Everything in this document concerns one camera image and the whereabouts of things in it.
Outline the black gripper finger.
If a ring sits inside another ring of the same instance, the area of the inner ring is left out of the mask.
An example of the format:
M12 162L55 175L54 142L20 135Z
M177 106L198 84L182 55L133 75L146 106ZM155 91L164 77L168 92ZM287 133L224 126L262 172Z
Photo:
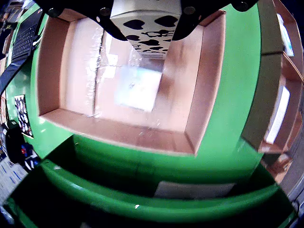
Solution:
M245 12L253 7L257 0L181 0L180 2L182 15L175 29L173 41L187 37L200 22L229 4L235 10Z
M35 3L53 18L58 18L65 9L73 10L95 21L112 37L127 40L110 20L112 0L36 0Z

